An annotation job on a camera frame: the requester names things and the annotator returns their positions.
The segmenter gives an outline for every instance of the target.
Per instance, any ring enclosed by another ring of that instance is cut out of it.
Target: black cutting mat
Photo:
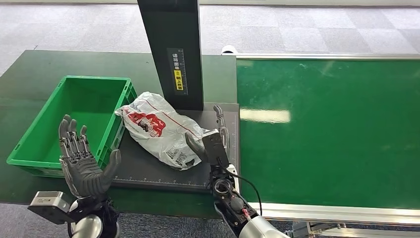
[[[202,128],[217,128],[213,105],[205,103],[203,111],[184,111],[178,113],[194,119]],[[218,104],[222,107],[226,127],[230,136],[230,162],[239,168],[239,105]],[[199,163],[186,170],[177,171],[159,161],[135,140],[126,130],[120,144],[121,166],[113,185],[178,191],[207,191],[210,166]]]

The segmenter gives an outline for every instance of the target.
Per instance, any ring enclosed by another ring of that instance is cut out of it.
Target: green plastic crate
[[[114,111],[134,101],[137,94],[129,78],[66,76],[45,103],[7,159],[33,175],[63,177],[58,126],[65,114],[77,120],[77,131],[88,127],[87,136],[101,168],[119,147],[125,127]]]

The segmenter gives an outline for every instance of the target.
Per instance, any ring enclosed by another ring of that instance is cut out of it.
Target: warning sticker
[[[188,95],[184,49],[167,48],[169,66],[173,71],[173,89],[176,95]]]
[[[175,86],[176,90],[184,90],[184,86],[182,85],[182,75],[180,70],[174,70],[173,71],[175,75]]]

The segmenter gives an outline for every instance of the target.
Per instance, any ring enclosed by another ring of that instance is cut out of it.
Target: gray robotic hand
[[[58,129],[60,163],[65,180],[71,193],[77,198],[104,194],[121,164],[120,151],[111,152],[109,163],[102,171],[89,148],[87,127],[82,126],[79,138],[76,123],[76,120],[65,115]]]

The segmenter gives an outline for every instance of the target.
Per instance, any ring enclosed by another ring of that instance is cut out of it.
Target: plastic bag
[[[201,162],[188,147],[184,134],[190,132],[196,140],[201,140],[208,130],[179,115],[161,95],[144,92],[115,114],[123,119],[131,137],[165,164],[187,170]]]

